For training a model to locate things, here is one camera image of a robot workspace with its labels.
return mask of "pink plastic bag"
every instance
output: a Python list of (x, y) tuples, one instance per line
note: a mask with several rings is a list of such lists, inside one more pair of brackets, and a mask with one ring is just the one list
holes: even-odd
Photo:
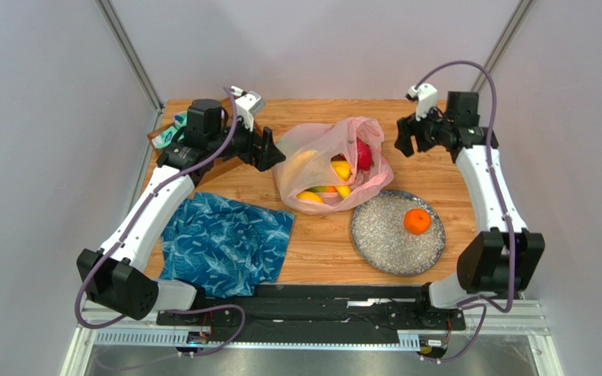
[[(370, 170), (357, 170), (356, 138), (368, 144), (373, 156)], [(276, 146), (287, 156), (273, 167), (280, 198), (307, 214), (348, 210), (373, 198), (393, 180), (393, 171), (382, 156), (383, 130), (377, 120), (349, 117), (335, 125), (301, 124), (285, 133)], [(342, 154), (352, 167), (352, 176), (342, 182), (335, 173), (332, 157)], [(324, 203), (299, 200), (296, 195), (314, 186), (347, 184), (352, 192), (345, 199), (338, 193), (318, 193)]]

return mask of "wooden tabletop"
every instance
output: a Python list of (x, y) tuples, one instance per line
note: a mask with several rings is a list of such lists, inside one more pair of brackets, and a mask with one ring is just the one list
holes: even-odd
[[(190, 103), (191, 100), (170, 100), (162, 124), (171, 123), (172, 116), (187, 110)], [(439, 107), (444, 109), (444, 103), (439, 103)], [(296, 216), (278, 283), (424, 284), (440, 280), (456, 270), (456, 259), (473, 240), (475, 217), (466, 184), (444, 148), (436, 147), (428, 153), (406, 158), (393, 147), (397, 137), (396, 120), (414, 111), (414, 105), (407, 100), (267, 99), (256, 120), (259, 126), (273, 129), (277, 139), (302, 123), (334, 124), (350, 116), (377, 119), (385, 133), (383, 155), (394, 172), (393, 182), (385, 189), (405, 190), (421, 197), (435, 209), (445, 228), (447, 246), (443, 255), (435, 266), (418, 276), (398, 277), (381, 272), (357, 253), (348, 230), (353, 210), (317, 216), (287, 208), (280, 200), (270, 171), (258, 172), (252, 166), (235, 161), (236, 167), (200, 185), (196, 191), (265, 208), (284, 209)], [(154, 167), (152, 160), (146, 182)], [(158, 241), (145, 274), (157, 278), (163, 266)]]

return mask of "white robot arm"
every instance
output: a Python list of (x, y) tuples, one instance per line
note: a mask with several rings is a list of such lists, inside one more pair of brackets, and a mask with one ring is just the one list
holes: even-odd
[(239, 157), (260, 171), (285, 160), (274, 145), (271, 130), (264, 128), (262, 135), (255, 130), (254, 116), (264, 106), (262, 97), (235, 87), (231, 92), (240, 96), (234, 101), (235, 129), (227, 127), (227, 112), (219, 102), (195, 100), (187, 109), (187, 126), (158, 158), (148, 186), (123, 223), (99, 251), (85, 249), (78, 257), (89, 300), (136, 320), (150, 311), (192, 306), (197, 294), (194, 286), (179, 280), (150, 280), (143, 271), (173, 213), (212, 167), (209, 156), (223, 148), (220, 158)]
[[(477, 237), (459, 256), (456, 272), (425, 285), (428, 303), (435, 309), (457, 309), (460, 302), (476, 295), (493, 296), (507, 291), (509, 254), (516, 252), (515, 289), (524, 290), (544, 250), (540, 233), (530, 233), (516, 210), (500, 167), (498, 142), (487, 145), (487, 129), (479, 126), (476, 92), (449, 92), (447, 110), (437, 108), (437, 90), (428, 83), (413, 86), (406, 97), (419, 101), (417, 111), (398, 121), (395, 146), (406, 157), (440, 145), (451, 154), (466, 181), (477, 220)], [(491, 163), (488, 162), (491, 148)], [(491, 171), (497, 179), (506, 213), (503, 213)], [(506, 217), (511, 220), (516, 247), (509, 244)]]

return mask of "blue patterned cloth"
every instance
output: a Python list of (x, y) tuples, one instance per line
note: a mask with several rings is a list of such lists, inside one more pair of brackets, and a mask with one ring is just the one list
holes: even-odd
[(252, 296), (275, 282), (294, 215), (210, 193), (186, 199), (162, 231), (163, 280), (182, 280), (216, 298)]

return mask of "silver plate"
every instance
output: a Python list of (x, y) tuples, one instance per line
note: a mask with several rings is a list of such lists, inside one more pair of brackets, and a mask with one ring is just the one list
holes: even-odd
[[(431, 227), (421, 235), (409, 233), (403, 219), (421, 208), (431, 216)], [(352, 215), (352, 241), (364, 259), (385, 273), (414, 276), (433, 266), (445, 246), (438, 214), (421, 198), (402, 190), (384, 190), (359, 205)]]

